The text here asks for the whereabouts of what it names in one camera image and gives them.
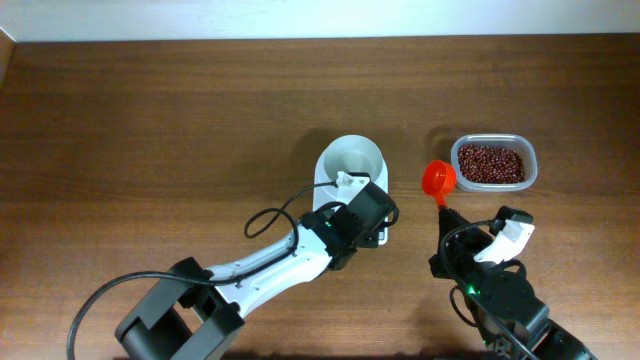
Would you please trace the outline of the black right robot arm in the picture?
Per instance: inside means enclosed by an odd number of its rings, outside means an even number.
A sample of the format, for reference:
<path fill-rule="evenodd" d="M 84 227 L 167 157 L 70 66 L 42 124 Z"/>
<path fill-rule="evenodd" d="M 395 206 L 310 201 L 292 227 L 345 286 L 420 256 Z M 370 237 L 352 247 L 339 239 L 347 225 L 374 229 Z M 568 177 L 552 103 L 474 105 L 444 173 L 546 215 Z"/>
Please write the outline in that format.
<path fill-rule="evenodd" d="M 487 350 L 496 359 L 592 359 L 593 353 L 550 318 L 517 256 L 534 231 L 533 216 L 503 206 L 489 219 L 470 222 L 439 208 L 439 244 L 429 259 L 435 278 L 451 279 Z"/>

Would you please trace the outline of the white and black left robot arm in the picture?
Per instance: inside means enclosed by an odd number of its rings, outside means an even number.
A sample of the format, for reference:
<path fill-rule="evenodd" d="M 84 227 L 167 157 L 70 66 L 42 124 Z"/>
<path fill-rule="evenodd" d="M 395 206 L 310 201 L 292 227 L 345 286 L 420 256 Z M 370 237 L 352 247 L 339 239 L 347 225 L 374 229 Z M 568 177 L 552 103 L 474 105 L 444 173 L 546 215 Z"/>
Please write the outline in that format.
<path fill-rule="evenodd" d="M 307 212 L 279 242 L 234 263 L 174 264 L 115 330 L 132 359 L 219 359 L 245 317 L 284 290 L 342 269 L 358 248 L 375 248 L 399 210 L 375 184 L 349 203 Z"/>

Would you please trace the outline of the orange plastic measuring scoop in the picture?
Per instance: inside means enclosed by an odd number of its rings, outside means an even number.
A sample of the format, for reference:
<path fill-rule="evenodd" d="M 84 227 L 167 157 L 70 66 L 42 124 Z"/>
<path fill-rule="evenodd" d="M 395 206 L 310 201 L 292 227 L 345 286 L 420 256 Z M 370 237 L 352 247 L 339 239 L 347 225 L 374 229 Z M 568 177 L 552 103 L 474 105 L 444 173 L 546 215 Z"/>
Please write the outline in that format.
<path fill-rule="evenodd" d="M 446 207 L 446 197 L 457 184 L 454 167 L 442 160 L 431 161 L 423 174 L 421 188 L 427 196 L 431 196 L 437 207 Z"/>

